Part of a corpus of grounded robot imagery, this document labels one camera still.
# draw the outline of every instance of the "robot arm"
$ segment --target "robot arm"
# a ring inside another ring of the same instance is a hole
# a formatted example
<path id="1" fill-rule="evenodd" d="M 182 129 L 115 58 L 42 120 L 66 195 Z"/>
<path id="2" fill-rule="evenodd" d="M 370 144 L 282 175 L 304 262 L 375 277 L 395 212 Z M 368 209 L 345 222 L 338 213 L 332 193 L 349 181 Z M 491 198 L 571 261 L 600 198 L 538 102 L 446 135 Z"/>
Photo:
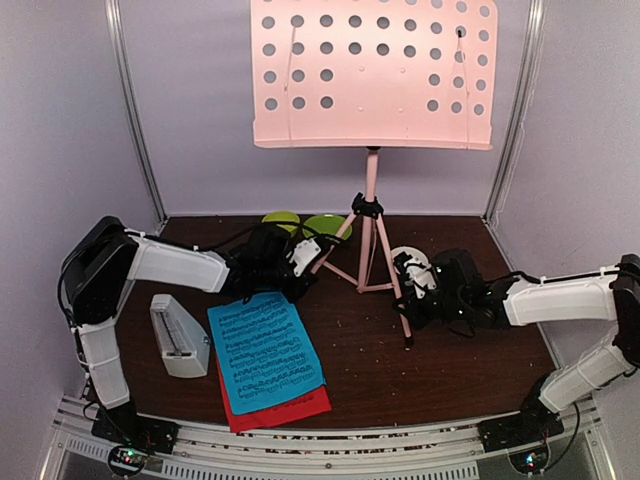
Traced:
<path id="1" fill-rule="evenodd" d="M 106 423 L 130 437 L 142 428 L 115 335 L 128 281 L 149 280 L 243 297 L 279 290 L 295 302 L 315 283 L 310 267 L 329 247 L 325 238 L 292 245 L 288 232 L 276 225 L 261 225 L 247 243 L 223 256 L 125 229 L 114 217 L 100 220 L 63 263 L 59 301 L 75 335 L 80 362 L 108 412 L 103 412 Z M 156 427 L 147 425 L 144 433 L 153 435 Z M 102 436 L 114 435 L 111 431 Z"/>
<path id="2" fill-rule="evenodd" d="M 536 279 L 522 272 L 485 282 L 469 252 L 450 250 L 433 258 L 407 248 L 395 257 L 404 280 L 396 305 L 414 328 L 435 319 L 477 328 L 504 329 L 564 320 L 616 322 L 575 363 L 541 379 L 519 414 L 482 422 L 486 451 L 511 448 L 562 433 L 558 412 L 640 366 L 640 258 L 625 255 L 613 267 L 561 278 Z"/>

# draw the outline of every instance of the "white disc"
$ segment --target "white disc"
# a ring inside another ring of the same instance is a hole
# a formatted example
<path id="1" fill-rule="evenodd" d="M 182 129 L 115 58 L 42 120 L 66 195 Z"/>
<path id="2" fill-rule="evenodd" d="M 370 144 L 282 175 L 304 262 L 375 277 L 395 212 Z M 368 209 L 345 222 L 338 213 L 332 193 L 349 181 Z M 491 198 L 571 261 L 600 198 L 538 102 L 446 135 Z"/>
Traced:
<path id="1" fill-rule="evenodd" d="M 429 257 L 414 247 L 396 247 L 391 250 L 391 258 L 396 258 L 399 254 L 406 253 L 418 259 L 418 261 L 426 267 L 429 266 Z"/>

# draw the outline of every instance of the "white robot arm segment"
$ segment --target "white robot arm segment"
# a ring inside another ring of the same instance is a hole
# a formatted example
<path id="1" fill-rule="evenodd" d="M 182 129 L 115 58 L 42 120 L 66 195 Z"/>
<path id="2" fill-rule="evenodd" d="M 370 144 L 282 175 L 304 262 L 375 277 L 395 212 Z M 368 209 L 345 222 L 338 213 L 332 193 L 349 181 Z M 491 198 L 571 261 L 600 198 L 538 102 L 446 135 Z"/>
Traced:
<path id="1" fill-rule="evenodd" d="M 617 320 L 611 290 L 617 268 L 602 269 L 599 276 L 532 284 L 520 279 L 509 288 L 504 308 L 513 326 L 565 320 Z"/>
<path id="2" fill-rule="evenodd" d="M 218 293 L 229 275 L 226 261 L 215 252 L 185 250 L 145 237 L 131 239 L 138 244 L 138 250 L 128 280 L 150 280 Z"/>
<path id="3" fill-rule="evenodd" d="M 540 389 L 540 401 L 550 412 L 569 408 L 594 390 L 598 390 L 635 367 L 627 362 L 622 350 L 613 345 L 615 329 L 597 345 L 585 351 L 571 365 L 553 372 Z"/>

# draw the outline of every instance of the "blue sheet music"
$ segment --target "blue sheet music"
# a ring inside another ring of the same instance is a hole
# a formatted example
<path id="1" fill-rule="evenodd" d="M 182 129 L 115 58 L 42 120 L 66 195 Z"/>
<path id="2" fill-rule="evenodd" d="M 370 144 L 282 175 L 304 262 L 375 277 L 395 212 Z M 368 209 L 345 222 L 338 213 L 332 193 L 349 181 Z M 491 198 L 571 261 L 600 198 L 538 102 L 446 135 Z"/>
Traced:
<path id="1" fill-rule="evenodd" d="M 325 384 L 295 306 L 281 293 L 208 310 L 234 415 L 265 410 Z"/>

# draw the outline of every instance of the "black cable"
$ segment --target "black cable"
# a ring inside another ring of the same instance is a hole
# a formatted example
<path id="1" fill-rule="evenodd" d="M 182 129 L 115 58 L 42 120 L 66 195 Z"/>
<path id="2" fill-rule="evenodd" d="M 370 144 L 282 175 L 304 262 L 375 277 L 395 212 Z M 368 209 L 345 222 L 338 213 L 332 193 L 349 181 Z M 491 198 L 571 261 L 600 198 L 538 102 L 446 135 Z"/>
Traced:
<path id="1" fill-rule="evenodd" d="M 470 310 L 470 311 L 473 312 L 473 311 L 475 311 L 475 308 L 473 308 L 471 305 L 469 305 L 469 303 L 467 303 L 467 301 L 464 298 L 462 298 L 462 290 L 466 286 L 467 285 L 460 285 L 456 289 L 456 298 L 458 299 L 458 302 L 460 302 L 464 308 L 466 308 L 467 310 Z"/>
<path id="2" fill-rule="evenodd" d="M 269 221 L 269 222 L 262 222 L 262 223 L 258 223 L 255 225 L 250 225 L 246 228 L 243 228 L 242 230 L 240 230 L 239 232 L 231 235 L 230 237 L 221 240 L 218 243 L 215 243 L 213 245 L 205 245 L 200 247 L 200 250 L 203 252 L 209 252 L 212 250 L 217 250 L 219 248 L 224 247 L 225 245 L 228 245 L 229 243 L 233 242 L 234 240 L 237 240 L 238 238 L 246 235 L 247 233 L 250 233 L 262 226 L 264 226 L 265 224 L 274 224 L 274 225 L 286 225 L 286 226 L 291 226 L 291 227 L 298 227 L 298 228 L 302 228 L 304 230 L 307 230 L 308 232 L 311 232 L 312 237 L 310 238 L 315 238 L 315 237 L 321 237 L 321 238 L 327 238 L 329 240 L 331 240 L 332 242 L 336 243 L 336 244 L 341 244 L 344 243 L 344 239 L 338 238 L 335 235 L 331 235 L 328 233 L 319 233 L 317 230 L 309 227 L 308 225 L 305 225 L 304 223 L 301 222 L 287 222 L 287 221 Z"/>
<path id="3" fill-rule="evenodd" d="M 558 283 L 558 282 L 568 282 L 571 280 L 582 280 L 584 278 L 594 278 L 594 277 L 600 277 L 600 276 L 608 276 L 608 275 L 620 275 L 622 277 L 630 277 L 633 278 L 636 282 L 638 282 L 640 284 L 640 275 L 633 273 L 633 272 L 628 272 L 626 270 L 610 270 L 608 272 L 589 272 L 589 273 L 581 273 L 578 275 L 569 275 L 567 277 L 554 277 L 554 278 L 549 278 L 547 280 L 544 281 L 545 284 L 548 283 Z M 533 277 L 531 275 L 528 275 L 527 273 L 518 270 L 515 272 L 510 272 L 509 274 L 503 276 L 503 277 L 499 277 L 496 278 L 495 280 L 491 280 L 488 282 L 485 282 L 486 284 L 492 284 L 495 282 L 498 282 L 500 280 L 507 280 L 509 278 L 513 278 L 513 277 L 522 277 L 524 278 L 527 282 L 529 283 L 534 283 L 536 285 L 540 285 L 542 284 L 542 280 L 536 277 Z"/>
<path id="4" fill-rule="evenodd" d="M 499 282 L 500 280 L 508 280 L 510 278 L 513 278 L 513 277 L 522 277 L 527 282 L 535 283 L 536 285 L 540 285 L 542 283 L 542 280 L 540 280 L 539 278 L 533 277 L 533 276 L 523 272 L 522 270 L 516 270 L 515 272 L 509 272 L 507 275 L 504 275 L 503 277 L 498 277 L 498 278 L 496 278 L 494 280 L 490 280 L 488 282 L 485 282 L 485 284 L 492 284 L 492 283 Z"/>
<path id="5" fill-rule="evenodd" d="M 113 428 L 115 428 L 116 431 L 120 435 L 122 435 L 127 442 L 131 442 L 131 435 L 127 434 L 124 430 L 122 430 L 122 428 L 120 428 L 118 425 L 116 425 L 116 423 L 109 416 L 109 412 L 107 411 L 107 409 L 104 408 L 104 406 L 102 406 L 102 405 L 100 405 L 99 408 L 100 408 L 100 411 L 102 412 L 102 415 L 104 416 L 104 418 L 107 419 L 107 421 L 111 424 L 111 426 Z"/>
<path id="6" fill-rule="evenodd" d="M 67 271 L 69 270 L 69 267 L 73 264 L 73 262 L 80 257 L 81 255 L 84 255 L 87 250 L 91 249 L 91 248 L 95 248 L 98 245 L 100 245 L 101 243 L 104 242 L 108 242 L 111 241 L 113 239 L 115 235 L 108 235 L 106 237 L 101 237 L 98 238 L 96 240 L 94 240 L 93 242 L 88 243 L 87 245 L 85 245 L 84 247 L 82 247 L 80 250 L 77 250 L 75 252 L 73 252 L 71 255 L 69 255 L 63 265 L 62 265 L 62 270 L 60 271 L 60 276 L 58 277 L 58 286 L 57 286 L 57 296 L 58 296 L 58 306 L 60 307 L 60 310 L 62 311 L 62 313 L 64 313 L 64 316 L 67 319 L 67 323 L 69 324 L 69 327 L 75 327 L 76 323 L 75 320 L 73 318 L 73 312 L 71 310 L 69 310 L 65 305 L 64 302 L 62 301 L 62 284 L 64 283 L 64 277 L 67 274 Z"/>
<path id="7" fill-rule="evenodd" d="M 89 408 L 91 408 L 92 406 L 94 406 L 96 403 L 98 403 L 98 402 L 96 402 L 95 400 L 93 400 L 93 401 L 91 401 L 91 402 L 87 403 L 87 404 L 82 408 L 82 416 L 83 416 L 84 418 L 86 418 L 87 420 L 91 420 L 92 422 L 93 422 L 95 419 L 90 418 L 90 417 L 87 417 L 87 410 L 88 410 Z"/>
<path id="8" fill-rule="evenodd" d="M 569 453 L 569 450 L 571 449 L 571 446 L 576 441 L 576 437 L 578 436 L 578 432 L 580 431 L 580 409 L 578 408 L 578 404 L 575 403 L 575 402 L 573 402 L 573 408 L 576 410 L 576 428 L 573 431 L 573 435 L 571 436 L 571 440 L 569 440 L 569 443 L 565 447 L 564 451 L 560 454 L 560 456 L 558 458 L 556 458 L 555 461 L 551 465 L 549 465 L 548 467 L 543 469 L 544 473 L 547 473 L 552 468 L 554 468 L 556 465 L 558 465 L 562 461 L 562 459 L 567 455 L 567 453 Z"/>

